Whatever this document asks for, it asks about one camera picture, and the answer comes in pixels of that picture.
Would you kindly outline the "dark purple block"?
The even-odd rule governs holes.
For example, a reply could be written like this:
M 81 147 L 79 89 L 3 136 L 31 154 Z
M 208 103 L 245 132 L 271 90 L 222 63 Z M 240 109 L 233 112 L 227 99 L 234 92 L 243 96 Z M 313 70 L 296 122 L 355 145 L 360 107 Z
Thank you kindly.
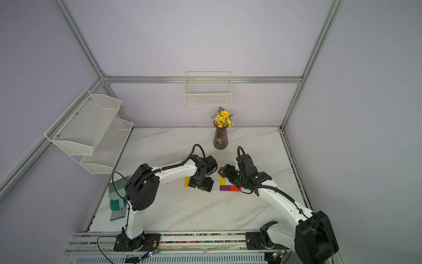
M 220 191 L 231 191 L 231 186 L 230 185 L 221 185 Z

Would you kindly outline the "orange-red block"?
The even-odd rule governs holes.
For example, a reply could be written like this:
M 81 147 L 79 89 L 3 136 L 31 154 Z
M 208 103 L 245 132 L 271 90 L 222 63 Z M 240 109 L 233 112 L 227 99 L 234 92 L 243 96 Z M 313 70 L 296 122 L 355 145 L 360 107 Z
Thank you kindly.
M 235 186 L 231 186 L 231 187 L 230 187 L 230 191 L 231 191 L 231 192 L 241 192 L 241 189 L 239 189 L 239 188 L 237 188 L 237 187 L 235 187 Z

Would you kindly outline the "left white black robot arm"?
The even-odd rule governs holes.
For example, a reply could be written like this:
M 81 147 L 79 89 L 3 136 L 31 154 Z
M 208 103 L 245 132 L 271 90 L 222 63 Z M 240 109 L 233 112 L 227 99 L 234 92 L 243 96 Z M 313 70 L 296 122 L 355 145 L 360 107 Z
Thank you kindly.
M 211 174 L 217 168 L 214 157 L 202 158 L 197 155 L 164 167 L 142 164 L 125 187 L 126 199 L 130 204 L 126 237 L 133 240 L 143 234 L 146 209 L 155 201 L 160 186 L 188 177 L 190 188 L 211 192 L 214 183 Z

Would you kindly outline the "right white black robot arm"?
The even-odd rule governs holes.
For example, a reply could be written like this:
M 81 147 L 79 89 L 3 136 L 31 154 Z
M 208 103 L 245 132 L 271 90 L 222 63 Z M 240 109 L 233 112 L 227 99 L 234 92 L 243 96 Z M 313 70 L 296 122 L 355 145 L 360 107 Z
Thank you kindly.
M 238 156 L 236 163 L 236 166 L 222 167 L 219 175 L 235 187 L 249 190 L 270 203 L 288 223 L 284 226 L 270 221 L 261 226 L 258 240 L 251 240 L 251 246 L 284 247 L 294 251 L 304 264 L 323 264 L 338 253 L 333 227 L 324 212 L 314 212 L 283 192 L 270 175 L 258 171 L 250 155 Z

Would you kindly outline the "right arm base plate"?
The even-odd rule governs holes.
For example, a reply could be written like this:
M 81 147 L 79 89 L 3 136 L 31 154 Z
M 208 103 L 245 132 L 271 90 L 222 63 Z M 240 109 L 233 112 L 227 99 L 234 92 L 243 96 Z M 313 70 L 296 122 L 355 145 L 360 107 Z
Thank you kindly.
M 245 233 L 246 246 L 248 250 L 275 250 L 275 249 L 287 249 L 280 244 L 275 244 L 270 241 L 267 235 L 263 235 L 261 232 L 247 232 Z

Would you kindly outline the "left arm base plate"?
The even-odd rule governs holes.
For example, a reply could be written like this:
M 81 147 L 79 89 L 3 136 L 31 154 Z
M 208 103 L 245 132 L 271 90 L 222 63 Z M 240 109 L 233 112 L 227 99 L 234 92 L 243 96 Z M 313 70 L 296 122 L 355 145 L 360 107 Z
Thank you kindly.
M 161 234 L 142 234 L 134 239 L 129 239 L 126 233 L 117 235 L 113 248 L 115 252 L 141 251 L 149 252 L 157 248 Z

